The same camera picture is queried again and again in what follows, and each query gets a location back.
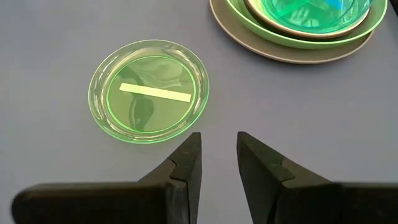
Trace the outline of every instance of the gray table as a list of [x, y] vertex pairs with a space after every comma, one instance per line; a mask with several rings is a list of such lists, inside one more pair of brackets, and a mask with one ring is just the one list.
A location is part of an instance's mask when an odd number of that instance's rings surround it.
[[[317, 66], [274, 62], [233, 42], [207, 0], [0, 2], [0, 223], [41, 182], [137, 180], [192, 131], [203, 138], [199, 224], [251, 223], [236, 160], [247, 131], [331, 180], [398, 181], [398, 17], [368, 45]], [[115, 140], [90, 115], [87, 89], [111, 52], [142, 39], [185, 45], [210, 73], [203, 116], [150, 146]]]

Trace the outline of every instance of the bowl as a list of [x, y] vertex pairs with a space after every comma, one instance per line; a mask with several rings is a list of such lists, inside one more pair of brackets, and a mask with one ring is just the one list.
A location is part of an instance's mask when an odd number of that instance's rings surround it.
[[150, 144], [188, 129], [208, 95], [208, 74], [193, 52], [166, 40], [144, 40], [101, 63], [88, 102], [95, 121], [112, 137]]
[[[289, 26], [290, 21], [281, 22], [283, 19], [275, 19], [275, 16], [270, 13], [271, 10], [267, 10], [262, 0], [244, 0], [248, 8], [255, 14], [254, 17], [260, 18], [262, 21], [268, 23], [269, 25], [279, 29], [285, 33], [296, 35], [299, 37], [307, 37], [313, 39], [332, 39], [336, 37], [341, 37], [351, 32], [357, 26], [365, 20], [368, 15], [369, 9], [361, 14], [360, 17], [355, 17], [355, 22], [352, 22], [349, 26], [343, 27], [339, 30], [332, 30], [331, 32], [324, 33], [316, 33], [316, 29], [306, 29], [303, 31], [300, 27], [297, 27], [296, 24], [291, 24]], [[354, 8], [358, 8], [358, 2], [355, 2]]]
[[361, 25], [359, 25], [354, 31], [352, 31], [352, 33], [344, 37], [339, 37], [335, 40], [320, 42], [300, 40], [276, 34], [275, 32], [269, 30], [273, 27], [262, 27], [259, 25], [255, 18], [250, 15], [250, 12], [244, 5], [244, 0], [226, 0], [226, 2], [228, 3], [229, 8], [232, 10], [234, 15], [239, 19], [239, 21], [255, 34], [260, 35], [262, 38], [265, 38], [277, 44], [300, 49], [325, 49], [345, 45], [349, 42], [352, 42], [374, 30], [380, 24], [387, 11], [387, 0], [373, 1], [367, 18], [361, 23]]

